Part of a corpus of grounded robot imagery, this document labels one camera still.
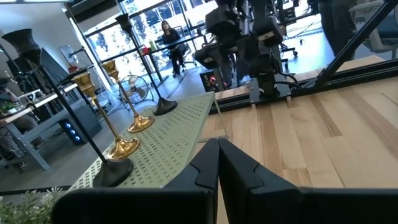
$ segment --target white chair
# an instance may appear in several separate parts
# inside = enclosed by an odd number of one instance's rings
[[[352,7],[349,11],[351,17],[357,25],[364,24],[383,4],[380,1],[361,1],[363,3]],[[398,49],[398,6],[381,21],[377,29],[369,34],[369,38],[364,41],[364,45],[374,53],[384,53],[392,51],[391,59],[397,57]]]

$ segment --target woman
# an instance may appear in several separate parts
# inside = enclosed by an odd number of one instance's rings
[[[163,30],[163,35],[162,35],[163,44],[169,44],[181,38],[180,34],[178,34],[178,32],[175,29],[171,28],[167,21],[162,22],[162,30]],[[177,60],[180,63],[180,65],[184,67],[182,53],[181,51],[178,50],[178,45],[170,46],[168,49],[170,50],[170,56],[172,58],[172,63],[173,63],[173,69],[174,69],[173,77],[175,77],[176,75],[180,74],[180,66],[177,63]]]

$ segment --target white plant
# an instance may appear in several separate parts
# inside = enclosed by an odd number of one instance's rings
[[[0,197],[0,224],[51,224],[51,211],[60,195],[61,189],[53,187],[41,198],[35,190],[26,192],[20,204],[4,203]]]

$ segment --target black stanchion base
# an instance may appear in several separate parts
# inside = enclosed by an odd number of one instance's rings
[[[176,108],[178,103],[175,100],[166,100],[163,97],[160,97],[159,101],[157,102],[157,105],[154,109],[154,115],[163,115],[167,114],[168,112],[174,110]]]
[[[116,187],[126,180],[134,165],[129,159],[108,160],[93,179],[93,187]]]

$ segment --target wooden tabletop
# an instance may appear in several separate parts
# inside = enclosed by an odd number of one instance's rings
[[[65,87],[64,90],[65,90],[65,92],[68,92],[68,91],[70,91],[70,90],[72,90],[72,89],[74,89],[76,87],[77,87],[77,85],[74,83],[72,85],[69,85],[69,86]],[[35,105],[36,105],[36,107],[43,106],[44,104],[56,99],[57,97],[58,96],[55,93],[49,94],[44,99],[42,99],[39,102],[35,103]],[[31,111],[33,111],[32,107],[29,107],[29,108],[26,108],[24,110],[21,110],[19,113],[14,114],[14,115],[12,115],[12,116],[10,116],[8,118],[0,119],[0,124],[3,124],[3,125],[4,124],[9,124],[9,123],[15,121],[16,119],[20,118],[21,116],[24,116],[25,114],[30,113]]]
[[[381,61],[370,56],[346,62],[340,70]],[[289,103],[228,111],[223,113],[224,123],[233,144],[297,186],[396,189],[397,86],[394,77],[292,98]],[[213,114],[202,136],[221,131],[220,119]],[[228,220],[220,192],[218,223],[224,224]]]

